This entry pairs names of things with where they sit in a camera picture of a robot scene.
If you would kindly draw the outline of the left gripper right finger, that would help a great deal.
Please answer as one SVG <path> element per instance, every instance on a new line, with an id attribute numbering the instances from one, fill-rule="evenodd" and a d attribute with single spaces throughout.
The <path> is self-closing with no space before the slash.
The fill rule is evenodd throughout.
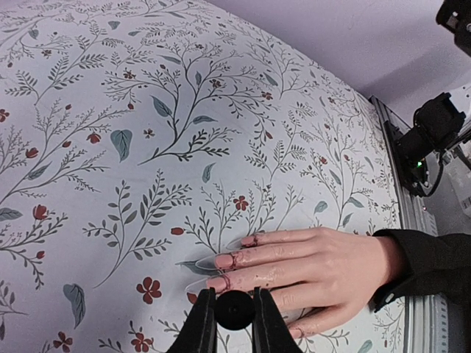
<path id="1" fill-rule="evenodd" d="M 267 289 L 255 288 L 252 322 L 252 351 L 257 353 L 301 353 Z"/>

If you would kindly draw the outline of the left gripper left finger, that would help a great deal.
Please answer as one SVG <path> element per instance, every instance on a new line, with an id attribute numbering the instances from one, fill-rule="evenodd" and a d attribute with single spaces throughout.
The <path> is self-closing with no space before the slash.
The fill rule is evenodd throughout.
<path id="1" fill-rule="evenodd" d="M 169 353 L 217 352 L 215 308 L 215 290 L 201 290 Z"/>

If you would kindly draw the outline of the black nail polish cap brush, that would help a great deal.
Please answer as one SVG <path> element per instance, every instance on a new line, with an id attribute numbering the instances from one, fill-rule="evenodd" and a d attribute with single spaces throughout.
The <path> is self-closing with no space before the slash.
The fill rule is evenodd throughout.
<path id="1" fill-rule="evenodd" d="M 255 317 L 252 297 L 242 291 L 232 290 L 216 300 L 215 318 L 225 329 L 239 331 L 248 327 Z"/>

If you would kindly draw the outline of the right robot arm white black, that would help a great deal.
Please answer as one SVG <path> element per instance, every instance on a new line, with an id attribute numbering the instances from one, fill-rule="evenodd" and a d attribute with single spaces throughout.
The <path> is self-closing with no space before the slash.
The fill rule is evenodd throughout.
<path id="1" fill-rule="evenodd" d="M 436 22 L 451 32 L 455 45 L 470 56 L 470 0 L 444 0 Z"/>

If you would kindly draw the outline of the person's bare hand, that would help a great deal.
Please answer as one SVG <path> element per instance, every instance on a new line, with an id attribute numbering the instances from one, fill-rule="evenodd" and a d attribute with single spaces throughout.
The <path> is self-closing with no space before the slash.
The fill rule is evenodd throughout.
<path id="1" fill-rule="evenodd" d="M 325 227 L 257 233 L 237 240 L 240 247 L 203 261 L 221 271 L 190 284 L 187 293 L 214 288 L 271 291 L 280 312 L 315 308 L 289 324 L 293 338 L 341 326 L 370 302 L 381 286 L 399 279 L 406 256 L 388 237 L 368 237 Z"/>

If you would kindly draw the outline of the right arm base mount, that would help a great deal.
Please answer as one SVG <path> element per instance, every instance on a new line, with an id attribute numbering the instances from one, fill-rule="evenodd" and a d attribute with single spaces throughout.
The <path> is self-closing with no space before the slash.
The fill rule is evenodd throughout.
<path id="1" fill-rule="evenodd" d="M 405 129 L 398 125 L 402 120 L 376 96 L 369 101 L 380 116 L 400 185 L 413 196 L 432 196 L 442 179 L 445 153 L 470 141 L 470 96 L 460 99 L 457 93 L 440 93 L 414 112 L 413 125 Z M 431 185 L 425 159 L 433 152 L 438 154 L 439 172 Z"/>

